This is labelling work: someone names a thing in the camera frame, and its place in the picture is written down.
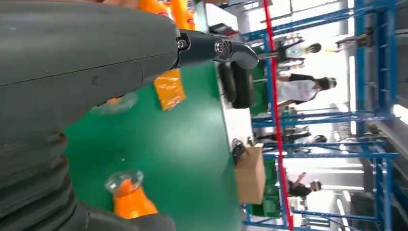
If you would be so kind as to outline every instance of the gray robot arm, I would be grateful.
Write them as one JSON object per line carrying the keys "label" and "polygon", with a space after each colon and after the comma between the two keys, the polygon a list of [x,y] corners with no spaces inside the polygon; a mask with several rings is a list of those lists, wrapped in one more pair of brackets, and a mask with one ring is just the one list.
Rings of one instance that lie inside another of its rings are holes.
{"label": "gray robot arm", "polygon": [[172,68],[258,62],[246,45],[107,4],[0,0],[0,141],[59,132]]}
{"label": "gray robot arm", "polygon": [[207,60],[252,69],[258,59],[244,44],[180,31],[164,16],[0,0],[0,230],[175,230],[161,215],[124,220],[79,203],[59,133],[108,99]]}

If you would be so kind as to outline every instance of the red pole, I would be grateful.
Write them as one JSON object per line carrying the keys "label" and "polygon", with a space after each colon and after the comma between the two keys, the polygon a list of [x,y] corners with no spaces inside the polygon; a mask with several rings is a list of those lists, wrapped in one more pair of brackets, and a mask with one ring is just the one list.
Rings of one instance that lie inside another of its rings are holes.
{"label": "red pole", "polygon": [[[272,32],[272,21],[270,19],[269,15],[269,10],[268,10],[268,0],[264,0],[264,10],[265,10],[265,15],[266,15],[266,23],[267,23],[267,33],[268,33],[268,41],[269,41],[269,47],[271,51],[275,50],[275,44],[273,42],[273,32]],[[286,211],[286,216],[288,219],[288,226],[289,230],[293,231],[293,216],[291,215],[291,211],[289,209],[289,201],[288,201],[288,189],[287,189],[287,184],[286,184],[286,174],[285,170],[283,167],[283,145],[282,145],[282,136],[281,136],[281,125],[279,121],[279,114],[278,114],[278,95],[277,95],[277,87],[276,83],[278,81],[278,72],[276,70],[276,58],[272,58],[271,62],[271,72],[272,72],[272,97],[273,97],[273,115],[274,115],[274,120],[275,120],[275,126],[276,126],[276,137],[278,141],[278,165],[279,165],[279,175],[280,175],[280,181],[283,182],[281,185],[282,187],[282,198],[283,198],[283,203],[284,203],[284,209]]]}

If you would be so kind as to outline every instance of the green work surface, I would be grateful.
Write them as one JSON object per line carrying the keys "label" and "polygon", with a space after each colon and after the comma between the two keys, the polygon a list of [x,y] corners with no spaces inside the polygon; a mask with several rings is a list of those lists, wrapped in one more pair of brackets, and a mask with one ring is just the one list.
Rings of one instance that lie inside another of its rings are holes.
{"label": "green work surface", "polygon": [[239,231],[241,214],[213,62],[182,70],[187,99],[162,111],[153,85],[125,112],[90,111],[65,134],[80,200],[112,210],[107,178],[140,169],[178,231]]}

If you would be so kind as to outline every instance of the clear plastic bottle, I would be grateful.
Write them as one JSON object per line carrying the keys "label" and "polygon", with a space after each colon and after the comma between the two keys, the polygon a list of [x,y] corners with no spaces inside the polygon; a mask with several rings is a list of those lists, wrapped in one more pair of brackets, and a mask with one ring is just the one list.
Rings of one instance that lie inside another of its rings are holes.
{"label": "clear plastic bottle", "polygon": [[105,188],[112,193],[114,213],[126,219],[137,218],[157,213],[157,208],[147,198],[142,188],[141,171],[124,171],[113,174],[105,183]]}

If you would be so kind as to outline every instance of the black cable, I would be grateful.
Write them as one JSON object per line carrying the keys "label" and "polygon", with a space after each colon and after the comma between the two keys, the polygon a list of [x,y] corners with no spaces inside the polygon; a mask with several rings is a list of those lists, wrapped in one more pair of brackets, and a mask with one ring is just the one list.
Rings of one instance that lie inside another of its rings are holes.
{"label": "black cable", "polygon": [[237,166],[238,162],[241,161],[242,155],[244,153],[248,153],[245,148],[244,143],[239,139],[232,140],[232,159],[234,161],[234,165]]}

